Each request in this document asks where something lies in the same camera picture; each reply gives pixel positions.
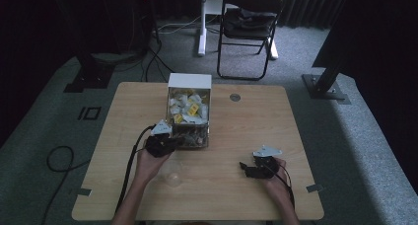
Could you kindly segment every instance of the person's right hand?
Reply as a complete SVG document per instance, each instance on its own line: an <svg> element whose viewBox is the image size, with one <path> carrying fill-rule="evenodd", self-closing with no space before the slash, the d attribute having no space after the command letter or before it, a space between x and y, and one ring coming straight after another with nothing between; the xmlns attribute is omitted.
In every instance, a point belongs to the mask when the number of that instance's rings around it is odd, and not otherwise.
<svg viewBox="0 0 418 225"><path fill-rule="evenodd" d="M279 164L279 171L277 175L283 179L284 182L287 182L287 175L285 174L284 168L286 168L286 161L279 158L274 158L277 163ZM283 184L280 179L277 177L273 177L271 179L263 179L261 180L261 183L265 186L267 189L267 192L270 194L270 196L277 196L280 197L285 196L285 198L289 199L289 193L287 191L287 185Z"/></svg>
<svg viewBox="0 0 418 225"><path fill-rule="evenodd" d="M147 184L158 174L164 162L166 162L171 155L172 154L168 154L161 158L155 158L147 150L138 152L136 158L135 180Z"/></svg>

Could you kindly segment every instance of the person's left hand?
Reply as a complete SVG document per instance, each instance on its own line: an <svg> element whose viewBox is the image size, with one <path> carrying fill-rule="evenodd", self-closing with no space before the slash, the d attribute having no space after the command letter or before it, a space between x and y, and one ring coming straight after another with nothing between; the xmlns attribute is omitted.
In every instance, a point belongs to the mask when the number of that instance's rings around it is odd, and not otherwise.
<svg viewBox="0 0 418 225"><path fill-rule="evenodd" d="M158 174L164 162L166 162L171 155L172 154L168 154L161 158L155 158L148 153L147 150L141 150L138 152L134 180L147 184Z"/></svg>

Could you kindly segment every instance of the white box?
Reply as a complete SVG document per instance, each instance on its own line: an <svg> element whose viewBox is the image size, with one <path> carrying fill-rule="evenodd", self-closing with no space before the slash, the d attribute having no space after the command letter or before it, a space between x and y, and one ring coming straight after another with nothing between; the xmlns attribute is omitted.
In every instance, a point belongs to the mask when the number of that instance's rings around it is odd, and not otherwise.
<svg viewBox="0 0 418 225"><path fill-rule="evenodd" d="M212 75L172 73L169 80L167 122L172 138L183 138L183 149L209 146Z"/></svg>

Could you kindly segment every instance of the black chair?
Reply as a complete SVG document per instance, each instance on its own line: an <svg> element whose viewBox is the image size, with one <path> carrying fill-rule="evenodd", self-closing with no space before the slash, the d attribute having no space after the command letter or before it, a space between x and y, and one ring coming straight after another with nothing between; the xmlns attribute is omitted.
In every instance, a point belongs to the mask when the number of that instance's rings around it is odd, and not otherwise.
<svg viewBox="0 0 418 225"><path fill-rule="evenodd" d="M267 71L268 61L270 59L270 50L274 40L276 24L283 10L284 0L223 0L221 25L218 41L218 75L225 79L239 80L260 80ZM251 17L246 17L245 13L252 13ZM223 36L231 39L249 39L256 40L257 43L238 43L223 42ZM258 77L229 76L221 73L221 55L222 45L245 45L258 46L259 54L267 43L266 58L264 69Z"/></svg>

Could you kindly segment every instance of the stand base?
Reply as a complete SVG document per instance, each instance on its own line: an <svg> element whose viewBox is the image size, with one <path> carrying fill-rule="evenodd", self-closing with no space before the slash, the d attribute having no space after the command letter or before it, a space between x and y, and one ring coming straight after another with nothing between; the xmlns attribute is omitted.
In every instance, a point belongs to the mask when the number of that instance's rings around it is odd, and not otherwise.
<svg viewBox="0 0 418 225"><path fill-rule="evenodd" d="M322 93L317 91L315 87L320 75L305 74L302 75L302 78L304 79L312 99L336 100L340 105L351 105L348 96L341 93L341 90L336 82L332 84L331 88L329 88L327 92Z"/></svg>
<svg viewBox="0 0 418 225"><path fill-rule="evenodd" d="M65 87L64 93L83 93L84 89L105 89L113 74L114 65L100 65L96 79L85 79L83 68L80 69L74 82Z"/></svg>

